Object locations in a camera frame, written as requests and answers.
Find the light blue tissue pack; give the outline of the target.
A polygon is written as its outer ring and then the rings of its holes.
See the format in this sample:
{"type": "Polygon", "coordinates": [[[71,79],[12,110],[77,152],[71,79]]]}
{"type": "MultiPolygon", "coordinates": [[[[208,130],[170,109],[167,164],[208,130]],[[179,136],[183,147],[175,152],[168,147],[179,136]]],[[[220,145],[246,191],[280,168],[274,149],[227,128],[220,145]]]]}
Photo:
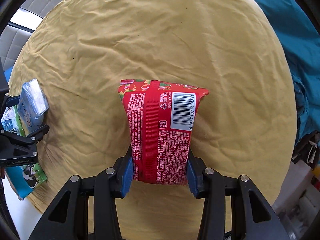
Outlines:
{"type": "Polygon", "coordinates": [[[32,79],[24,83],[17,111],[26,134],[30,134],[41,127],[48,109],[49,103],[38,80],[32,79]]]}

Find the red snack packet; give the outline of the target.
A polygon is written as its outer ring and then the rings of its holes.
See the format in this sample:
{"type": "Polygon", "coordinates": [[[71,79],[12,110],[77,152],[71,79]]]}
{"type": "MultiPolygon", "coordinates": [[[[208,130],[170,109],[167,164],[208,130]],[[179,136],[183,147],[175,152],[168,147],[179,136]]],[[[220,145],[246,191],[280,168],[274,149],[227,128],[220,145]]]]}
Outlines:
{"type": "Polygon", "coordinates": [[[185,185],[191,133],[209,90],[158,80],[121,80],[118,94],[130,130],[133,178],[185,185]]]}

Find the left white chair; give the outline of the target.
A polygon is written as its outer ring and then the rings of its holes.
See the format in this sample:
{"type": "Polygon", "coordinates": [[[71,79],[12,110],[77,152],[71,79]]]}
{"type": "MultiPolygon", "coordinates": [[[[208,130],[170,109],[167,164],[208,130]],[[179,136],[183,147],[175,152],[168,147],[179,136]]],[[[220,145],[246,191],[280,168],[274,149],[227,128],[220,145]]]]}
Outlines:
{"type": "Polygon", "coordinates": [[[1,34],[0,54],[3,70],[14,66],[24,44],[27,42],[31,33],[7,25],[1,34]]]}

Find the yellow tablecloth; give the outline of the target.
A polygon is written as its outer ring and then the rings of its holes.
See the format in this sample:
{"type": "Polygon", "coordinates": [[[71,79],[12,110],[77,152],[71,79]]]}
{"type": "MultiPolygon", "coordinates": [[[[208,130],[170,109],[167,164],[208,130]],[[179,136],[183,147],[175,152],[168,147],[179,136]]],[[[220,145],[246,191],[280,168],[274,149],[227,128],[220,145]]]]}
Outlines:
{"type": "Polygon", "coordinates": [[[123,156],[129,126],[122,79],[205,88],[191,149],[221,174],[246,174],[276,200],[297,114],[283,48],[254,0],[63,0],[22,48],[10,95],[37,79],[50,127],[38,145],[48,180],[29,195],[43,212],[74,174],[95,176],[123,156]]]}

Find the teal beanbag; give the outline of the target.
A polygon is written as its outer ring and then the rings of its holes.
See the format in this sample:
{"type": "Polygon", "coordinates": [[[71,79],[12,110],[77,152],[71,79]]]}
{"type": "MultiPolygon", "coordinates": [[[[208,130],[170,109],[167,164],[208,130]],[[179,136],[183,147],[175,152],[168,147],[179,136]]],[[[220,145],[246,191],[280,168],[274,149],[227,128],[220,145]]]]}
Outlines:
{"type": "Polygon", "coordinates": [[[294,0],[255,0],[283,47],[294,85],[297,135],[319,131],[319,33],[294,0]]]}

